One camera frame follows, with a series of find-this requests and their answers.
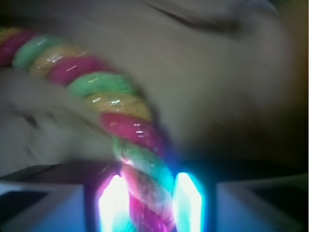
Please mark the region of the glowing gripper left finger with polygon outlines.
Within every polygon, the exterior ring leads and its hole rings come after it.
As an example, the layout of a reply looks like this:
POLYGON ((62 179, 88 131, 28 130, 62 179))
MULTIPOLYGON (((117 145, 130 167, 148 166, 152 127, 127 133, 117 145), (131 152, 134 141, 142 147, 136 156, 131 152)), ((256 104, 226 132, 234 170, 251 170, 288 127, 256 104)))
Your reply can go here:
POLYGON ((32 166, 0 179, 3 232, 123 232, 128 205, 115 166, 32 166))

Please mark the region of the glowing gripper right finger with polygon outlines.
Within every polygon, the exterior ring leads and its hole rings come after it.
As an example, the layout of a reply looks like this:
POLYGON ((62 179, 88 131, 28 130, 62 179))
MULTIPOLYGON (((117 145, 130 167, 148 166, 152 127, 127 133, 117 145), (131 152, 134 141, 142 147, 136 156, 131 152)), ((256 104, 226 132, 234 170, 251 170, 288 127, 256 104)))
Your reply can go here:
POLYGON ((179 173, 173 213, 179 232, 307 232, 309 177, 221 181, 214 198, 191 173, 179 173))

